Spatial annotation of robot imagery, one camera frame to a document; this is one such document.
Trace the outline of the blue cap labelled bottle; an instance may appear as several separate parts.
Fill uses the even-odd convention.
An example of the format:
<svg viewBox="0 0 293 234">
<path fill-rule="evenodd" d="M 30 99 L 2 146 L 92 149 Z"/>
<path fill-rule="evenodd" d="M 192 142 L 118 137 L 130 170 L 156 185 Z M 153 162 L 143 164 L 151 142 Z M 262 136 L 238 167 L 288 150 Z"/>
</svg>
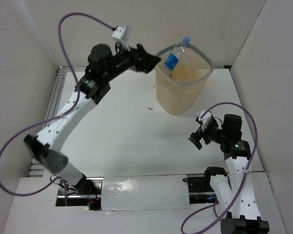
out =
<svg viewBox="0 0 293 234">
<path fill-rule="evenodd" d="M 180 42 L 179 44 L 176 44 L 173 47 L 172 51 L 168 55 L 163 65 L 163 67 L 168 73 L 171 73 L 175 69 L 176 65 L 178 64 L 178 62 L 184 55 L 189 43 L 190 43 L 190 38 L 184 37 L 182 42 Z"/>
</svg>

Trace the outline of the clear bottle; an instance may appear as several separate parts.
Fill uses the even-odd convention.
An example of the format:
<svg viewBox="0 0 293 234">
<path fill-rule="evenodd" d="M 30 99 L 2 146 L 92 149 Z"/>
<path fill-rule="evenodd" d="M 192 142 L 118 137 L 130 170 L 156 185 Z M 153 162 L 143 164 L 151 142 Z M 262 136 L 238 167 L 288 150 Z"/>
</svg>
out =
<svg viewBox="0 0 293 234">
<path fill-rule="evenodd" d="M 181 70 L 186 76 L 194 76 L 196 72 L 196 66 L 193 59 L 190 56 L 185 55 L 181 59 Z"/>
</svg>

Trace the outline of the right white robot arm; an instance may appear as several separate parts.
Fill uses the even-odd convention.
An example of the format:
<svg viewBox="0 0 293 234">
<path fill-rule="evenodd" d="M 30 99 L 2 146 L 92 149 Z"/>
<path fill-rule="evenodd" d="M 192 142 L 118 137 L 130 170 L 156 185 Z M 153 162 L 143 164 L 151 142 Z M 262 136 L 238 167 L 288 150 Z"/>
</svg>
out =
<svg viewBox="0 0 293 234">
<path fill-rule="evenodd" d="M 214 191 L 224 216 L 220 220 L 223 234 L 267 234 L 268 221 L 262 219 L 254 194 L 250 176 L 251 148 L 242 137 L 242 119 L 238 115 L 226 114 L 218 125 L 212 113 L 198 113 L 196 121 L 200 127 L 189 137 L 198 149 L 211 142 L 220 145 L 227 170 L 208 167 L 204 172 L 203 186 Z"/>
</svg>

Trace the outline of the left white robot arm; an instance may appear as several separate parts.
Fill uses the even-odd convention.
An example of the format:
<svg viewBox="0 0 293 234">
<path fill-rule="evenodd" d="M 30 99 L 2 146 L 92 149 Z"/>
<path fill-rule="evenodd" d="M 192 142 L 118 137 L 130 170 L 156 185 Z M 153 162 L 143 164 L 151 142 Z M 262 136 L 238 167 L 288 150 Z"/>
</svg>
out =
<svg viewBox="0 0 293 234">
<path fill-rule="evenodd" d="M 74 167 L 61 149 L 79 122 L 102 100 L 110 90 L 110 81 L 128 69 L 145 74 L 151 72 L 161 58 L 148 54 L 141 44 L 136 48 L 119 48 L 113 55 L 106 44 L 94 46 L 88 56 L 85 74 L 75 86 L 70 99 L 51 121 L 35 136 L 28 134 L 24 143 L 33 158 L 46 170 L 69 183 L 69 189 L 79 195 L 93 183 Z"/>
</svg>

